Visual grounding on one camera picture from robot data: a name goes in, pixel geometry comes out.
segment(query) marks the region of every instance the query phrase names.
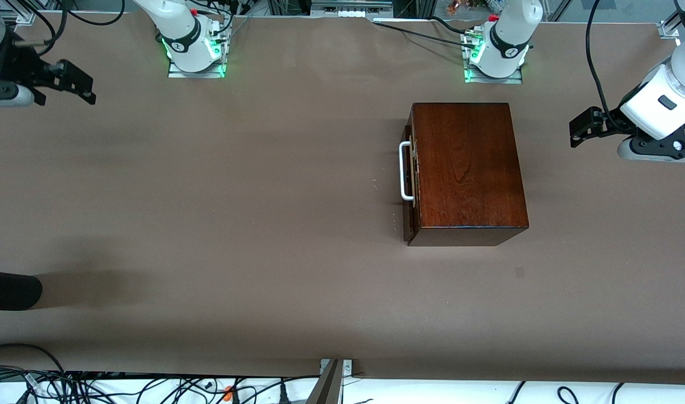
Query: table surface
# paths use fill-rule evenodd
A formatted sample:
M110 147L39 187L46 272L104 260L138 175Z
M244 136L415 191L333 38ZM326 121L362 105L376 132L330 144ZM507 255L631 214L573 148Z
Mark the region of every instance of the table surface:
M71 370L295 374L340 356L377 378L685 382L685 166L622 160L619 137L569 148L598 103L583 31L541 25L525 83L483 85L458 48L367 20L253 19L225 79L185 80L166 79L143 13L68 21L45 58L91 74L98 103L48 90L0 109L0 271L45 285L37 309L0 312L0 342ZM673 49L653 25L592 39L612 103ZM414 102L511 105L529 230L404 244Z

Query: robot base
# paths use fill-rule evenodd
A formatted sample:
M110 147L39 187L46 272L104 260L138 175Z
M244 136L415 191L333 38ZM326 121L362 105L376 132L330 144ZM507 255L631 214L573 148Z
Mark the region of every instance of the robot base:
M219 21L213 21L213 29L219 30ZM230 53L230 35L232 34L232 24L227 27L225 31L213 36L211 40L220 41L221 43L212 45L214 51L219 51L222 55L219 59L212 62L210 66L199 72L186 72L181 71L178 66L175 66L173 61L170 61L168 66L168 77L173 79L221 79L225 77L225 71L227 69L227 56Z
M475 49L462 47L462 60L465 64L465 82L488 82L489 84L522 84L522 69L518 67L516 71L509 77L490 77L479 70L470 62L470 59L475 57L479 49L484 46L484 32L481 26L475 26L470 33L460 34L460 41L463 44L473 44Z

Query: wooden cabinet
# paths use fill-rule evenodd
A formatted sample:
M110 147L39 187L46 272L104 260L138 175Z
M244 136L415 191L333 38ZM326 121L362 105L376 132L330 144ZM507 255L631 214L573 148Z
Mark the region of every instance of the wooden cabinet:
M399 169L411 246L496 246L529 228L506 103L414 104Z

